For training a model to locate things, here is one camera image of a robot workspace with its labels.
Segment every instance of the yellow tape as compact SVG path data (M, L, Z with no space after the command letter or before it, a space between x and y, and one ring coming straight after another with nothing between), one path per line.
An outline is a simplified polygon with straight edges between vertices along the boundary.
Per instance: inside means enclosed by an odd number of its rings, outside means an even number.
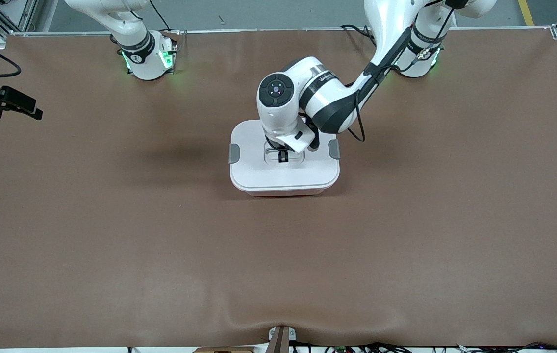
M523 13L525 24L527 26L534 26L532 13L529 12L529 6L527 5L527 0L518 0L518 6L520 6L520 11Z

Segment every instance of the brown table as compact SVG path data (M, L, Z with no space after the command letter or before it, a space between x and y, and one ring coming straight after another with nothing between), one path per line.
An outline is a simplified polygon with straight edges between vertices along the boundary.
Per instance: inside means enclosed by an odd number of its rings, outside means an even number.
M36 122L0 121L0 347L557 344L557 42L452 31L427 77L390 75L318 197L236 190L231 130L265 74L336 32L189 35L141 82L106 37L9 38ZM0 63L0 71L9 67Z

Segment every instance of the round black button panel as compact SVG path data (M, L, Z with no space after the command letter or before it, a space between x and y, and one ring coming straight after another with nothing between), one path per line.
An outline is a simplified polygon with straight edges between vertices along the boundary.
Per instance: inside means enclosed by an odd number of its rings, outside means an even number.
M294 95L294 83L284 74L267 76L259 87L259 100L266 107L281 107Z

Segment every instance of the floor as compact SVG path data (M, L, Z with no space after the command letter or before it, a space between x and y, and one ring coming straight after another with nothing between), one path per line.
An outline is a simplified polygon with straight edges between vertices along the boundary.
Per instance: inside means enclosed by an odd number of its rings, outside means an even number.
M346 23L365 25L359 0L153 0L172 29L302 29L338 27ZM456 16L459 27L525 26L520 3L523 0L498 0L483 18ZM527 0L532 22L550 25L557 20L556 0ZM71 9L64 0L43 0L36 28L50 32L104 31L92 18ZM149 6L137 11L148 28L165 25Z

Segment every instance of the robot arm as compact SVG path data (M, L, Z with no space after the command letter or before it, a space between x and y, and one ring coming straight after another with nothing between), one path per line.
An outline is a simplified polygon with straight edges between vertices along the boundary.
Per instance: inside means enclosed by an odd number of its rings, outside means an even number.
M313 57L297 60L281 72L266 76L259 85L257 108L270 145L300 153L314 141L316 128L330 134L344 132L395 65L413 69L414 76L427 73L432 60L427 62L425 57L439 51L444 30L448 29L443 12L470 7L468 13L480 16L495 2L443 0L425 7L427 0L365 0L366 18L377 50L351 87L345 87ZM418 22L427 22L424 27L431 31L418 32L417 28L421 27ZM438 31L441 31L440 36L436 38ZM299 108L311 117L314 129L302 122Z
M106 27L121 47L128 68L137 78L154 80L173 69L176 47L171 38L148 31L133 11L149 0L65 0L72 9Z

